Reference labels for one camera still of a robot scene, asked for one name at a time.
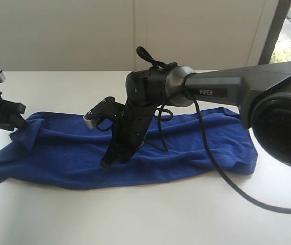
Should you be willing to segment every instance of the white wall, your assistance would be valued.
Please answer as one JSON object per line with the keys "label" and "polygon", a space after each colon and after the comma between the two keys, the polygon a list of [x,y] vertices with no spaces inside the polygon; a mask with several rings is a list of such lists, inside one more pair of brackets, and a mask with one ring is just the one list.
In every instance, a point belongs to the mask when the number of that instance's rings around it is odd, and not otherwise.
{"label": "white wall", "polygon": [[155,58],[195,69],[258,63],[278,0],[0,0],[0,68],[131,70]]}

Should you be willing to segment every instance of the white table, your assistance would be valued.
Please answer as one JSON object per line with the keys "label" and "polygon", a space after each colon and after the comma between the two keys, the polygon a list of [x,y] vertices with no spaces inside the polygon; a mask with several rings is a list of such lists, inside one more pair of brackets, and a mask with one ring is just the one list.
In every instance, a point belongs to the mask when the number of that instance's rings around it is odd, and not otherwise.
{"label": "white table", "polygon": [[[124,103],[127,74],[6,72],[0,91],[4,99],[27,106],[25,117],[37,111],[84,114],[109,95]],[[195,112],[194,106],[172,109]],[[0,130],[0,149],[9,142],[8,132]],[[291,168],[254,143],[255,173],[229,175],[257,199],[291,207]],[[166,184],[89,191],[7,180],[0,184],[0,245],[5,244],[288,245],[291,215],[250,204],[215,171]]]}

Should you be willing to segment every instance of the white tabletop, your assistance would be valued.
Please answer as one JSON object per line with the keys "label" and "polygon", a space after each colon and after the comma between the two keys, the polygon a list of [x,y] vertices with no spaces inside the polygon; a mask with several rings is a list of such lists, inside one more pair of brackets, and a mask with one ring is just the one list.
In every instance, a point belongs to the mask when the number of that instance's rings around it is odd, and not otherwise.
{"label": "white tabletop", "polygon": [[[126,71],[6,72],[3,98],[37,111],[84,114],[106,96],[124,103]],[[202,109],[220,106],[200,103]],[[194,106],[170,108],[194,113]],[[259,153],[251,176],[229,174],[253,197],[291,208],[291,168]],[[0,149],[10,142],[0,130]],[[72,191],[0,184],[0,245],[291,244],[291,215],[260,209],[215,171],[166,184]]]}

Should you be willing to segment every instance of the piper logo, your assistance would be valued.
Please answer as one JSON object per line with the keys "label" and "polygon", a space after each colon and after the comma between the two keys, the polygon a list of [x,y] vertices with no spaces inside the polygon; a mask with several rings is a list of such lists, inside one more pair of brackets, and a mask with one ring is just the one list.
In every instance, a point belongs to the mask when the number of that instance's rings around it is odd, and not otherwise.
{"label": "piper logo", "polygon": [[200,95],[213,96],[213,91],[209,89],[200,89]]}

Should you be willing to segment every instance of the blue cloth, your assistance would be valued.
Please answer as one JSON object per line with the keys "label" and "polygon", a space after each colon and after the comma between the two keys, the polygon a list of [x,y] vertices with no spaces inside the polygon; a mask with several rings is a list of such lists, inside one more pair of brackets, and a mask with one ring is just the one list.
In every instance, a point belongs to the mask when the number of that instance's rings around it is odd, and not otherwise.
{"label": "blue cloth", "polygon": [[[220,165],[237,174],[253,173],[257,152],[239,115],[223,107],[204,110],[202,115],[209,145]],[[0,150],[0,182],[14,178],[85,190],[163,183],[214,169],[196,114],[177,115],[162,123],[169,152],[144,144],[128,164],[116,163],[109,170],[99,163],[111,131],[88,129],[82,115],[38,112],[27,121],[27,129],[12,133],[12,142]],[[161,144],[155,119],[148,139]]]}

